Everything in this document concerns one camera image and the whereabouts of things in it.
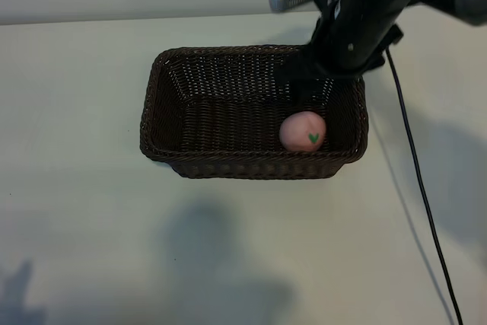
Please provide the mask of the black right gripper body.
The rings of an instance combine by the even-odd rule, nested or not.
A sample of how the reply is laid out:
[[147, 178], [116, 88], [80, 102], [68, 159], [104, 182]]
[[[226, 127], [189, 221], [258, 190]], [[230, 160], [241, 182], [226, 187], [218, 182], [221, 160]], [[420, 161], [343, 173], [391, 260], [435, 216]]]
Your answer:
[[383, 65], [387, 34], [409, 0], [312, 0], [321, 17], [307, 46], [324, 77], [363, 75]]

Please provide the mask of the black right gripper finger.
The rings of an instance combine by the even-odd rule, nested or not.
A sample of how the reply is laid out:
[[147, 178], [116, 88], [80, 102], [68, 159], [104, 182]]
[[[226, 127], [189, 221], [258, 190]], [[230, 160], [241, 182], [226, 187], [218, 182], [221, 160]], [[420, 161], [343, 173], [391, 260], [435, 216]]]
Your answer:
[[295, 110], [312, 107], [314, 98], [323, 91], [323, 81], [320, 79], [298, 79], [290, 82], [291, 103]]
[[278, 84], [292, 81], [316, 81], [324, 79], [324, 71], [317, 64], [309, 46], [304, 46], [290, 55], [274, 73]]

